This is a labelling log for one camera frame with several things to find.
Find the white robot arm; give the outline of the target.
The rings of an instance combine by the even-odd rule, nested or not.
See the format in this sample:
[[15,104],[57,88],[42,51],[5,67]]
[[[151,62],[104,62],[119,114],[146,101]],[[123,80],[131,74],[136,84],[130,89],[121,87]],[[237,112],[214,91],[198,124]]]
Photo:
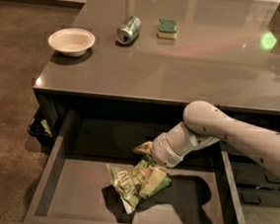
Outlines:
[[221,140],[280,178],[280,132],[233,119],[202,101],[189,103],[182,117],[182,122],[170,131],[133,151],[148,154],[160,166],[173,168],[190,152]]

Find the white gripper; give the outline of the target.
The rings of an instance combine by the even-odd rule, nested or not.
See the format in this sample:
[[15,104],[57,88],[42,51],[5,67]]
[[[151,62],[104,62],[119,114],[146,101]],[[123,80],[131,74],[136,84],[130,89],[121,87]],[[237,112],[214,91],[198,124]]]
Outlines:
[[[132,152],[138,155],[152,155],[153,160],[158,165],[167,166],[171,169],[183,160],[183,156],[179,156],[173,151],[165,132],[154,139],[153,143],[146,141],[133,148]],[[139,189],[139,195],[146,199],[156,193],[157,188],[160,187],[160,183],[167,176],[166,168],[158,166],[141,169],[140,174],[143,179],[141,188]]]

